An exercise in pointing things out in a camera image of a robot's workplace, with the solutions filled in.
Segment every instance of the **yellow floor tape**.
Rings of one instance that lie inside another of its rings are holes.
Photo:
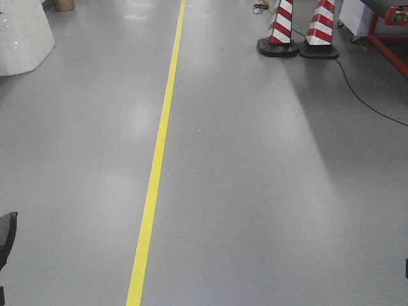
[[[147,191],[145,210],[143,213],[142,226],[140,228],[139,241],[136,248],[135,263],[129,286],[126,306],[140,306],[145,283],[147,262],[149,259],[150,240],[152,238],[154,213],[156,211],[157,195],[159,192],[161,168],[163,165],[164,148],[168,123],[170,119],[171,102],[179,59],[180,39],[183,27],[184,12],[187,0],[182,0],[180,13],[178,15],[177,30],[171,57],[170,72],[167,80],[166,94],[164,95],[163,110],[161,113],[159,132],[157,134],[156,149],[154,151],[152,171],[150,173],[149,188]]]

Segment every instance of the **black cable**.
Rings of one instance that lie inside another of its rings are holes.
[[[341,70],[342,70],[342,72],[343,72],[344,80],[346,80],[346,83],[347,83],[347,85],[348,85],[350,91],[354,94],[354,96],[355,96],[361,103],[363,103],[365,106],[367,106],[367,107],[368,107],[369,109],[371,109],[373,112],[378,113],[380,116],[383,116],[384,118],[387,118],[387,119],[389,119],[389,120],[392,120],[392,121],[394,121],[394,122],[396,122],[396,123],[399,123],[399,124],[401,124],[401,125],[403,125],[403,126],[408,127],[408,124],[403,123],[403,122],[401,122],[401,121],[399,121],[399,120],[396,120],[396,119],[394,119],[394,118],[391,118],[391,117],[389,117],[389,116],[387,116],[387,115],[385,115],[385,114],[379,112],[378,110],[376,110],[376,109],[373,108],[372,106],[368,105],[366,102],[364,102],[364,101],[357,95],[357,93],[354,91],[354,89],[351,87],[350,82],[349,82],[349,79],[347,78],[346,72],[344,71],[344,68],[343,68],[343,66],[341,65],[341,63],[339,62],[338,59],[336,59],[336,62],[337,62],[337,64],[339,64],[339,66],[340,66],[340,68],[341,68]]]
[[[306,37],[306,35],[304,35],[303,33],[299,32],[299,31],[296,31],[295,29],[292,29],[292,31],[302,35],[303,37]]]
[[[269,5],[266,4],[254,4],[254,8],[259,8],[261,11],[267,11],[269,10]]]

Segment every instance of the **power cord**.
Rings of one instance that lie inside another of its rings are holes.
[[[269,10],[269,7],[270,7],[269,2],[266,1],[266,0],[259,0],[259,1],[260,1],[260,3],[254,4],[254,7],[252,8],[252,11],[253,11],[255,14],[261,14],[263,11],[269,11],[269,12],[270,12],[270,10]]]
[[[295,30],[295,29],[292,29],[292,31],[298,33],[299,35],[302,35],[303,37],[306,37],[306,35],[304,35],[303,33],[299,32],[299,31],[297,31],[297,30]],[[349,79],[348,79],[348,77],[347,77],[347,75],[346,75],[346,72],[344,71],[343,65],[339,62],[338,59],[336,59],[336,62],[337,62],[337,64],[339,64],[340,69],[341,69],[342,72],[343,72],[344,80],[346,81],[347,86],[349,87],[350,91],[352,92],[352,94],[354,94],[354,96],[357,98],[358,101],[360,101],[361,103],[363,103],[366,107],[368,107],[369,109],[371,109],[373,112],[377,113],[378,115],[383,116],[384,118],[387,118],[387,119],[389,119],[389,120],[391,120],[391,121],[394,121],[394,122],[396,122],[396,123],[398,123],[398,124],[401,124],[401,125],[403,125],[403,126],[408,127],[408,124],[406,124],[406,123],[404,123],[404,122],[401,122],[401,121],[399,121],[399,120],[396,120],[396,119],[394,119],[394,118],[391,118],[390,116],[387,116],[387,115],[385,115],[385,114],[379,112],[379,111],[376,110],[374,107],[370,106],[367,102],[365,102],[364,100],[362,100],[362,99],[357,95],[357,93],[354,91],[354,89],[351,87],[351,84],[350,84]]]

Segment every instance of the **white container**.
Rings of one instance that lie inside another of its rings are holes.
[[[370,29],[374,12],[364,3],[358,0],[344,0],[339,19],[346,27],[358,37],[367,36]],[[408,34],[408,26],[386,25],[383,19],[379,19],[377,34]]]
[[[38,0],[0,0],[0,76],[36,69],[55,45]]]

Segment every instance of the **red metal frame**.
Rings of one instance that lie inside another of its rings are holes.
[[[368,36],[366,43],[373,43],[400,71],[406,78],[408,78],[408,66],[405,65],[395,54],[392,52],[383,42],[393,42],[393,43],[408,43],[408,38],[397,38],[397,37],[377,37],[374,32],[377,27],[378,14],[374,14],[371,26],[368,31]]]

